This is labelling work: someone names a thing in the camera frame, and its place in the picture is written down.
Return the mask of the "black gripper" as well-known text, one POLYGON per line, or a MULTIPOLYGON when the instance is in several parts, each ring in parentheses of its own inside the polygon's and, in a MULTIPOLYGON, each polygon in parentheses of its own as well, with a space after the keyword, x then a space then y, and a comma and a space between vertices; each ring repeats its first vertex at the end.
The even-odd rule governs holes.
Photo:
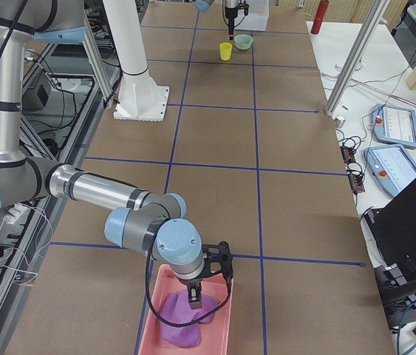
POLYGON ((178 281, 187 288, 188 305, 191 309, 201 309, 202 307, 202 282, 203 278, 197 277, 185 280, 178 277, 178 281))
POLYGON ((235 28, 235 18, 238 16, 237 7, 223 7, 224 18, 228 22, 228 37, 229 40, 233 40, 233 33, 235 28))

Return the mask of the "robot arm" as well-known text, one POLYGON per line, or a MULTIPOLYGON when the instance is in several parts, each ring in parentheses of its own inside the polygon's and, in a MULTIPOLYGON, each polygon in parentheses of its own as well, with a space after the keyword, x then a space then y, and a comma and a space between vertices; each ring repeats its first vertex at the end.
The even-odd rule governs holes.
POLYGON ((179 195, 157 195, 19 150, 25 44, 79 44, 88 36, 85 22, 82 1, 0 1, 0 208, 46 196, 107 208, 106 238, 169 264, 188 289, 188 304, 200 308, 209 268, 179 195))
MULTIPOLYGON (((214 1, 211 0, 196 0, 194 6, 200 13, 206 13, 214 1)), ((238 16, 240 3, 234 0, 222 1, 222 13, 226 26, 228 27, 228 37, 232 41, 234 37, 235 19, 238 16)))

